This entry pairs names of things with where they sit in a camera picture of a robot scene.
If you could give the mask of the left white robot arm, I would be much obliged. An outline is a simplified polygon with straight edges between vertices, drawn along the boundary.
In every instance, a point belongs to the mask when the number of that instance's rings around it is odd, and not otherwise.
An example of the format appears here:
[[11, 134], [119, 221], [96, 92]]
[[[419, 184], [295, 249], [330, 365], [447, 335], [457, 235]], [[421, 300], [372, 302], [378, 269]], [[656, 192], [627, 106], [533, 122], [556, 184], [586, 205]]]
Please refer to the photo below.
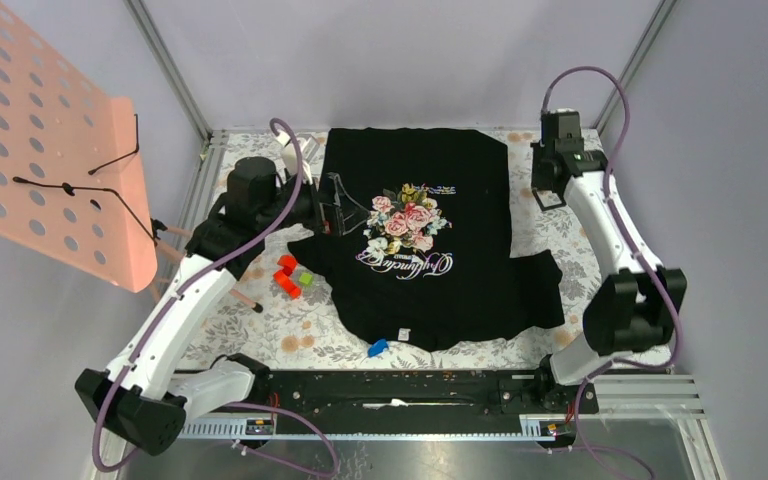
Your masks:
[[252, 360], [232, 356], [184, 380], [173, 374], [200, 321], [230, 293], [272, 231], [302, 225], [344, 236], [364, 227], [370, 217], [336, 173], [325, 174], [319, 183], [303, 173], [284, 183], [279, 177], [270, 159], [239, 160], [138, 333], [104, 370], [80, 374], [75, 390], [98, 431], [156, 456], [188, 421], [231, 403], [248, 411], [267, 404], [271, 387]]

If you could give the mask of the black floral t-shirt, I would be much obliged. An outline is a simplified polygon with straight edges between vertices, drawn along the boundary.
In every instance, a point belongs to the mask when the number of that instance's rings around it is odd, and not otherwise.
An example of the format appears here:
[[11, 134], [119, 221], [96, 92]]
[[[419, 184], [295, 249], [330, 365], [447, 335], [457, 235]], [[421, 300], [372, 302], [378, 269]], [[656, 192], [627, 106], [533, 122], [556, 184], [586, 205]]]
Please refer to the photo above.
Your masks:
[[433, 352], [559, 327], [552, 253], [511, 254], [508, 161], [503, 142], [475, 130], [334, 128], [322, 171], [365, 218], [289, 252], [325, 278], [339, 320], [368, 343]]

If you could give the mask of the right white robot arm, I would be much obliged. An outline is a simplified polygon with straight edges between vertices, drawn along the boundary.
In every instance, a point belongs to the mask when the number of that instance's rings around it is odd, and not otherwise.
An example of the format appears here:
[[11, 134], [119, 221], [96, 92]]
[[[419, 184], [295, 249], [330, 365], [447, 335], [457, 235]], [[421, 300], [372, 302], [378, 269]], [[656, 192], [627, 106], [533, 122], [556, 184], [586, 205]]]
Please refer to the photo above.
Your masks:
[[557, 412], [572, 400], [572, 385], [673, 339], [687, 281], [681, 270], [665, 267], [639, 234], [606, 155], [586, 149], [577, 111], [542, 111], [540, 138], [531, 147], [533, 192], [551, 192], [571, 209], [601, 276], [583, 314], [582, 333], [549, 357], [551, 374], [533, 386], [537, 405]]

